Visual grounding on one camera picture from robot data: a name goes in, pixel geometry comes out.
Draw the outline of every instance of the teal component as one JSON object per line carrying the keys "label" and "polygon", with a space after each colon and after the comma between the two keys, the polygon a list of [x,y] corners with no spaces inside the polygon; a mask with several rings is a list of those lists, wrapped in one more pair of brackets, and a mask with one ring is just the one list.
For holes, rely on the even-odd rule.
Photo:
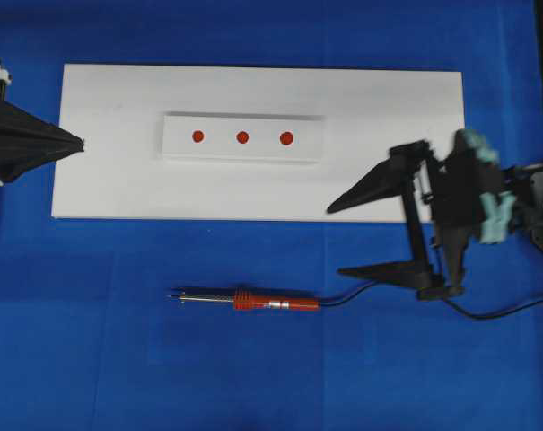
{"label": "teal component", "polygon": [[498,205],[492,193],[483,193],[480,200],[485,209],[486,220],[482,223],[480,242],[494,244],[506,239],[507,226],[512,217],[512,206],[516,197],[510,192],[500,193],[501,204]]}
{"label": "teal component", "polygon": [[466,128],[462,131],[465,141],[477,152],[477,158],[484,163],[498,164],[498,152],[490,147],[486,138],[475,130]]}

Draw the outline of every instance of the red dot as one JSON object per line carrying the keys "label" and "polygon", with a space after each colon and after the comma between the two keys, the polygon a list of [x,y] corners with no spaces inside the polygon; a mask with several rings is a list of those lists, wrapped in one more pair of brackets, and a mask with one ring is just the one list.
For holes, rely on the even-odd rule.
{"label": "red dot", "polygon": [[203,141],[204,134],[201,130],[196,130],[193,132],[193,135],[191,136],[193,138],[194,142],[201,142]]}
{"label": "red dot", "polygon": [[239,132],[236,137],[237,137],[237,142],[239,142],[240,144],[246,144],[247,141],[250,140],[250,135],[247,132],[243,132],[243,131]]}
{"label": "red dot", "polygon": [[283,145],[290,145],[293,143],[293,133],[283,132],[281,136],[279,137],[279,140],[281,141],[281,144]]}

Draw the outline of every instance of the wire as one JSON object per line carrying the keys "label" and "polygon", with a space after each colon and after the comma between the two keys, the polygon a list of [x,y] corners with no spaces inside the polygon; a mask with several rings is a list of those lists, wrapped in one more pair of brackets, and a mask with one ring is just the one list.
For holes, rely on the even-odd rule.
{"label": "wire", "polygon": [[459,312],[463,316],[469,317],[470,319],[473,319],[475,321],[491,321],[494,319],[500,319],[506,316],[510,316],[511,314],[515,314],[516,312],[521,312],[522,310],[526,310],[530,307],[534,307],[535,305],[539,305],[540,303],[543,303],[543,299],[539,299],[538,301],[527,303],[520,307],[511,308],[509,310],[502,310],[500,312],[488,312],[485,314],[475,314],[473,312],[468,312],[467,310],[462,308],[460,305],[454,303],[453,301],[449,299],[443,299],[442,301],[446,303],[447,305],[449,305],[455,312]]}
{"label": "wire", "polygon": [[370,287],[376,286],[379,283],[372,281],[371,283],[368,283],[364,286],[359,287],[357,290],[355,290],[352,294],[348,296],[337,296],[334,298],[321,298],[319,299],[319,304],[321,307],[337,307],[339,305],[343,305],[344,303],[348,303],[352,299],[355,299],[359,294],[364,292],[365,290],[369,289]]}

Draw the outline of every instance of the white block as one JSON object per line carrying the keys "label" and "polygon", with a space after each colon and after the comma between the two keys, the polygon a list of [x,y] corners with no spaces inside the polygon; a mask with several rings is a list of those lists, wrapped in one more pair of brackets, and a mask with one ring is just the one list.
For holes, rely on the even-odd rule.
{"label": "white block", "polygon": [[[310,135],[322,134],[322,152],[310,149],[302,159],[314,163],[305,164],[272,154],[269,163],[233,160],[223,147],[208,152],[211,160],[167,158],[184,155],[164,145],[166,116],[182,114],[216,114],[221,128],[224,118],[253,119],[257,129],[263,119],[302,119]],[[394,145],[427,138],[444,157],[464,127],[461,75],[66,65],[60,126],[85,138],[85,153],[57,162],[55,217],[398,222],[398,198],[334,215],[325,209]],[[421,218],[429,219],[427,209]]]}
{"label": "white block", "polygon": [[317,163],[323,122],[321,117],[170,114],[163,120],[162,153],[175,159]]}

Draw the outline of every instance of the blue table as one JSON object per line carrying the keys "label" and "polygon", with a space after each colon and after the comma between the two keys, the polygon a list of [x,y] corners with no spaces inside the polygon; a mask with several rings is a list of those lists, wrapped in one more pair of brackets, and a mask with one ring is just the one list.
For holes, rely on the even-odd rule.
{"label": "blue table", "polygon": [[[529,0],[12,0],[0,57],[7,100],[56,123],[66,62],[461,71],[467,125],[509,165],[543,158],[534,25]],[[407,259],[404,226],[54,220],[53,177],[0,190],[0,430],[543,429],[543,306],[475,322],[389,286],[315,314],[164,301],[333,295],[354,286],[340,266]],[[521,235],[466,263],[474,311],[543,292]]]}

